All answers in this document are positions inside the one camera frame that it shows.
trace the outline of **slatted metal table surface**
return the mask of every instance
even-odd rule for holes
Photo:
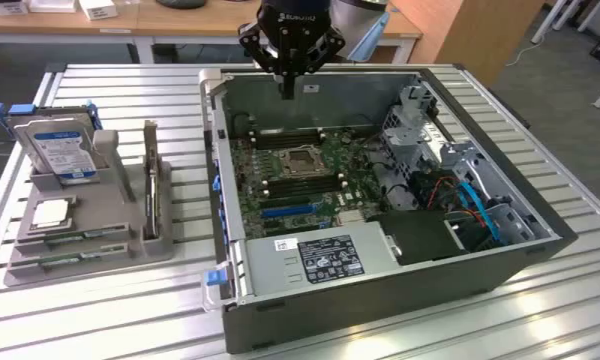
[[[30,162],[15,146],[0,181],[0,359],[600,359],[600,202],[471,75],[444,65],[430,70],[579,240],[491,293],[249,354],[226,354],[220,313],[201,308],[200,271],[214,264],[214,246],[200,67],[69,65],[45,74],[36,104],[81,105],[90,99],[104,127],[120,131],[125,164],[142,155],[144,121],[157,122],[158,149],[173,166],[176,255],[97,277],[6,288],[30,190]],[[461,139],[464,130],[442,108],[440,119]]]

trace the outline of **gray floor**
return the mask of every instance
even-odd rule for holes
[[[557,159],[600,198],[600,63],[588,52],[595,42],[573,29],[545,36],[503,72],[496,93],[532,124],[531,131]],[[520,48],[531,44],[524,40]],[[193,46],[180,51],[181,62],[245,62],[236,46]],[[128,63],[121,45],[0,44],[0,101],[30,102],[49,62]],[[0,140],[7,140],[0,127]],[[0,175],[6,157],[0,157]]]

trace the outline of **motherboard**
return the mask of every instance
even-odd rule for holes
[[[382,212],[386,189],[366,156],[372,137],[344,128],[230,140],[248,239],[337,227]]]

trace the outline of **circuit board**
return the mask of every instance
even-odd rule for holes
[[[352,214],[364,220],[381,213],[382,190],[364,155],[365,141],[345,130],[321,132],[318,143],[292,148],[258,149],[246,139],[230,140],[248,239],[337,227]],[[320,182],[312,186],[325,191],[269,193],[274,182]],[[294,209],[308,213],[288,211]]]

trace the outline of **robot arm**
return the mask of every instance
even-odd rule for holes
[[[361,44],[374,48],[388,19],[386,2],[261,0],[257,21],[238,29],[240,44],[262,70],[276,75],[282,99],[293,98],[296,77],[314,73],[336,55],[349,58]],[[260,44],[261,32],[266,46]]]

